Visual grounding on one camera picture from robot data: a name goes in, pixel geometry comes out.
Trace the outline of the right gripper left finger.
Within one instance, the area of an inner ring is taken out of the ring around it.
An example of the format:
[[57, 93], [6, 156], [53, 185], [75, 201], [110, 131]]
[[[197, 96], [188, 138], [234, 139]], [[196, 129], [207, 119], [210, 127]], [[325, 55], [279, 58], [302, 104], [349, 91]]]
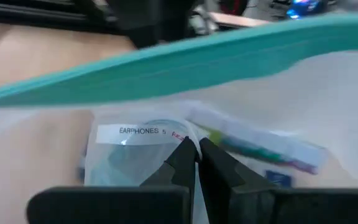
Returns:
[[29, 223], [166, 223], [192, 221], [196, 146], [185, 138], [138, 187], [54, 187], [28, 202]]

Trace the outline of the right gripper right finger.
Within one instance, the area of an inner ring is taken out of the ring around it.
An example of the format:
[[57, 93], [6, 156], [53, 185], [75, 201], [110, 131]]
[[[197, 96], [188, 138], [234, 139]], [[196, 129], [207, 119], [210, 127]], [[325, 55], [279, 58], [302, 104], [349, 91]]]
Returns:
[[210, 223], [358, 224], [358, 189], [283, 188], [208, 138], [200, 147], [200, 182]]

